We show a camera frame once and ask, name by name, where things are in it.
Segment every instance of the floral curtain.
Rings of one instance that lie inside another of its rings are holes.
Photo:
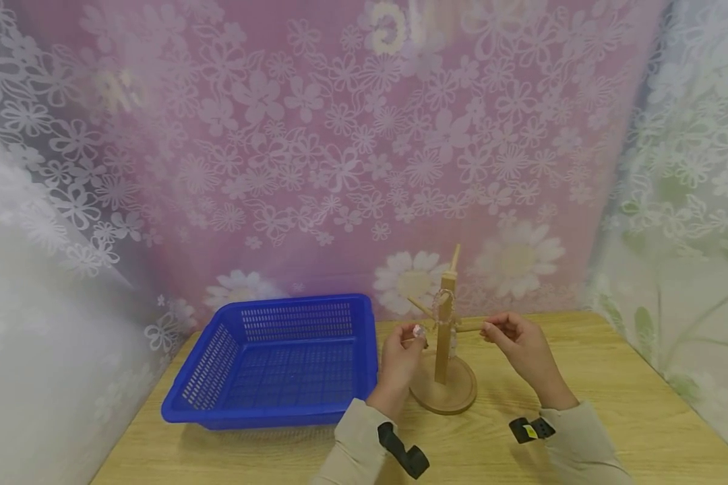
[[[728,1],[675,1],[660,31],[590,304],[728,442]]]

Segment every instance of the basket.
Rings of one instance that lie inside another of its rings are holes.
[[[376,380],[367,296],[236,302],[202,332],[161,413],[212,430],[333,424]]]

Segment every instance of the sleeve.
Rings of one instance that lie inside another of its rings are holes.
[[[545,440],[547,454],[564,485],[634,485],[615,456],[599,416],[588,402],[568,410],[542,409],[556,430]]]
[[[311,485],[372,485],[375,483],[386,450],[380,445],[377,428],[390,422],[363,400],[354,399],[334,429],[334,448],[327,456]]]

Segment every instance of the black wrist strap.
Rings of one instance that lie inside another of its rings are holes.
[[[528,443],[535,439],[546,439],[556,434],[556,430],[546,420],[538,418],[531,423],[526,418],[518,418],[510,422],[510,429],[518,443]]]
[[[399,464],[409,476],[417,479],[429,468],[429,459],[423,454],[420,448],[413,445],[408,451],[404,450],[404,443],[394,433],[394,424],[385,422],[377,428],[377,437],[383,448],[394,455]]]

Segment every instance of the wooden table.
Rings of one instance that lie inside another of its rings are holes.
[[[602,318],[531,318],[544,327],[574,392],[594,403],[636,483],[728,485],[727,445]],[[380,341],[393,325],[378,323]],[[93,484],[306,483],[332,448],[332,427],[209,432],[162,420],[162,399],[196,340],[186,342]],[[410,398],[399,423],[405,444],[419,445],[431,460],[420,483],[558,484],[542,443],[518,445],[508,429],[513,418],[536,417],[539,403],[531,389],[476,333],[460,333],[458,349],[477,374],[472,408],[440,416]],[[389,458],[378,483],[412,480]]]

